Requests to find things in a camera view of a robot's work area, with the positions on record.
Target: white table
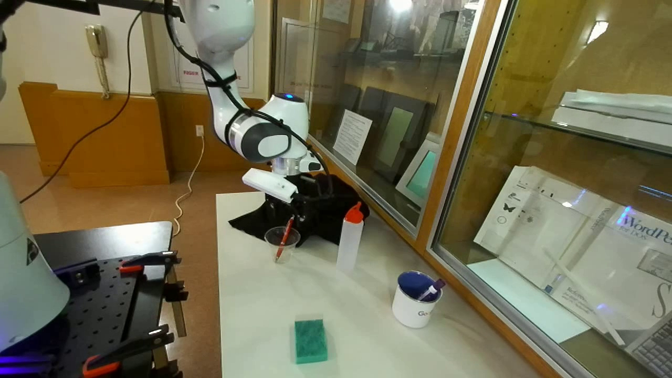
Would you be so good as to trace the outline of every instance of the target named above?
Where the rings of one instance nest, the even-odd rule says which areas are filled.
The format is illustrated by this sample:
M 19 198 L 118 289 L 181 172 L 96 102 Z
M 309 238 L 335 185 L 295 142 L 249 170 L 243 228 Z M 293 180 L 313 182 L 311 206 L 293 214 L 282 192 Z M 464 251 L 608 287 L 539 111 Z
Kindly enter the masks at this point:
M 376 217 L 364 220 L 353 273 L 335 268 L 335 246 L 319 238 L 286 251 L 228 224 L 255 210 L 262 196 L 216 196 L 220 350 L 224 378 L 286 377 L 535 377 L 535 372 L 448 287 L 422 329 L 392 311 L 395 277 L 426 270 L 420 259 Z M 330 359 L 298 366 L 295 320 L 326 321 Z

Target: red pen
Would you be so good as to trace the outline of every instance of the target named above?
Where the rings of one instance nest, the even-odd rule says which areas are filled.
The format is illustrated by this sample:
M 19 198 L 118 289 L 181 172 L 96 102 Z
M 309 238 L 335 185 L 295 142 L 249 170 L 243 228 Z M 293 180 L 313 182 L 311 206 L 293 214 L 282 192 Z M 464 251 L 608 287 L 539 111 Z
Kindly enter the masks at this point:
M 288 224 L 286 224 L 286 228 L 282 231 L 282 240 L 279 240 L 279 243 L 277 243 L 277 253 L 274 253 L 274 263 L 279 261 L 282 251 L 284 251 L 284 248 L 286 248 L 286 243 L 288 243 L 288 238 L 289 238 L 292 224 L 293 224 L 293 217 L 289 217 L 289 218 L 288 218 Z

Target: white bottle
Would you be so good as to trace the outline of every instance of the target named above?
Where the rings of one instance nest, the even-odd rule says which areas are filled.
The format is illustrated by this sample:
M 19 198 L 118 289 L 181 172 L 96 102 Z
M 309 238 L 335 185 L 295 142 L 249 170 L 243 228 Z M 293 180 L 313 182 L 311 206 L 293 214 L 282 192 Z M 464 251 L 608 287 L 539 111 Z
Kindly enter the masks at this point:
M 359 241 L 363 231 L 360 202 L 357 202 L 341 218 L 335 267 L 339 270 L 353 270 L 359 254 Z

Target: electrical outlet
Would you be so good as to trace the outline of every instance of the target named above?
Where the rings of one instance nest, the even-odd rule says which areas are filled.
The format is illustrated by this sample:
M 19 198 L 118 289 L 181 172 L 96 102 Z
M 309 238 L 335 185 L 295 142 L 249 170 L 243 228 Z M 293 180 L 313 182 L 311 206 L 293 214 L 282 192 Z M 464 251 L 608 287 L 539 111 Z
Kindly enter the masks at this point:
M 203 137 L 203 126 L 195 125 L 195 137 L 201 138 Z

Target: white cup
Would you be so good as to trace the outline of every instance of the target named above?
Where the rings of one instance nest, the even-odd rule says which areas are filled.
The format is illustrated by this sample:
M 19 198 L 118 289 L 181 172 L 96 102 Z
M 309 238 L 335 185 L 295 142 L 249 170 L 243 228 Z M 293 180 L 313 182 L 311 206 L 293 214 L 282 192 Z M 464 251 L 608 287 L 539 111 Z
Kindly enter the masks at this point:
M 392 314 L 406 327 L 423 327 L 441 300 L 443 289 L 420 270 L 404 270 L 396 277 Z

